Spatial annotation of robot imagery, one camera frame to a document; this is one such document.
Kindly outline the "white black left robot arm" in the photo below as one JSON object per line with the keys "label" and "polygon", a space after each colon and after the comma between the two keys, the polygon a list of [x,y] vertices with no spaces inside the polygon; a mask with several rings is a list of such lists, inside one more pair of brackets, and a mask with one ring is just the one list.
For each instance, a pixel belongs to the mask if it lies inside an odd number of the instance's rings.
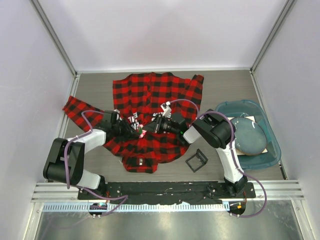
{"label": "white black left robot arm", "polygon": [[104,177],[85,170],[85,154],[115,137],[125,142],[136,140],[141,132],[132,128],[115,110],[85,110],[81,116],[89,130],[72,138],[58,137],[53,140],[43,168],[43,177],[65,183],[67,188],[87,188],[93,198],[100,200],[107,192]]}

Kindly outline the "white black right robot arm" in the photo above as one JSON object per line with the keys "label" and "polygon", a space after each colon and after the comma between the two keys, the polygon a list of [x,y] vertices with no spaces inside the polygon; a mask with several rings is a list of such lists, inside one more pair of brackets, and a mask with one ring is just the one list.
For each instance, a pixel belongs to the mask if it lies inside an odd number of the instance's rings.
{"label": "white black right robot arm", "polygon": [[222,113],[208,110],[190,126],[187,126],[181,113],[173,113],[171,118],[158,115],[142,129],[155,134],[173,133],[184,145],[190,145],[202,137],[218,153],[224,171],[226,193],[236,198],[244,192],[248,178],[235,153],[236,128]]}

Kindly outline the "pink white flower brooch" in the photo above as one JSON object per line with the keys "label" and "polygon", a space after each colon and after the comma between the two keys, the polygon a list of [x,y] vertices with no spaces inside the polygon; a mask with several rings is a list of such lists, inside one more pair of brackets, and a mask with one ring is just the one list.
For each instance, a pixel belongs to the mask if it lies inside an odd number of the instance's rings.
{"label": "pink white flower brooch", "polygon": [[144,130],[143,127],[144,126],[142,124],[138,125],[139,138],[143,138],[144,135],[146,134],[146,130]]}

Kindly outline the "red black plaid shirt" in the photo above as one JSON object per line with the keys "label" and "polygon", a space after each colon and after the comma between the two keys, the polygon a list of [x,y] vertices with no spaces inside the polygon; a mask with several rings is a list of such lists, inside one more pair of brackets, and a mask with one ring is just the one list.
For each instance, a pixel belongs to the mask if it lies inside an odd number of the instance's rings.
{"label": "red black plaid shirt", "polygon": [[[161,114],[161,104],[173,102],[172,113],[181,113],[190,125],[197,117],[202,102],[204,77],[180,78],[171,72],[133,73],[113,81],[113,106],[133,127],[150,123]],[[109,140],[104,147],[122,158],[128,172],[152,174],[158,164],[170,163],[188,150],[173,133],[146,132],[142,138]]]}

